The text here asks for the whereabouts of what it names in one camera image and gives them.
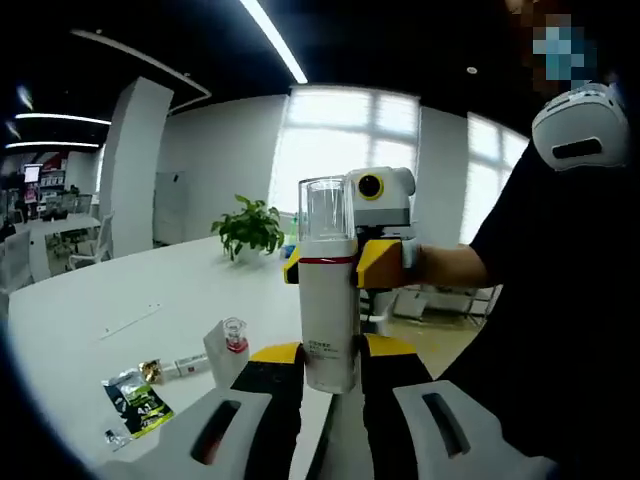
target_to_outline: monitor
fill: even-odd
[[[37,183],[40,179],[42,164],[29,164],[24,166],[24,183]]]

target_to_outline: white pillar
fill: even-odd
[[[138,78],[120,94],[105,143],[100,214],[114,212],[113,255],[153,248],[153,191],[173,92]]]

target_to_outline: green snack bag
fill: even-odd
[[[141,437],[173,417],[173,411],[137,369],[122,372],[102,385],[133,438]]]

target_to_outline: desk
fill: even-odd
[[[34,282],[40,282],[51,277],[49,270],[49,258],[47,257],[46,236],[54,233],[68,232],[82,228],[99,227],[100,222],[90,215],[70,213],[64,220],[43,222],[31,220],[28,223],[16,224],[16,232],[29,230],[31,232],[31,249],[29,250],[29,263]]]
[[[277,255],[257,267],[233,264],[222,256],[216,237],[129,255],[18,290],[10,298],[9,338],[51,426],[95,466],[135,459],[157,444],[159,434],[156,429],[111,453],[102,434],[117,414],[100,381],[144,360],[201,353],[202,337],[230,316],[247,322],[252,353],[301,339],[298,289],[284,284]],[[124,326],[103,338],[107,329]],[[207,372],[156,391],[179,413],[213,387]],[[305,387],[290,478],[306,476],[330,401],[331,395]]]

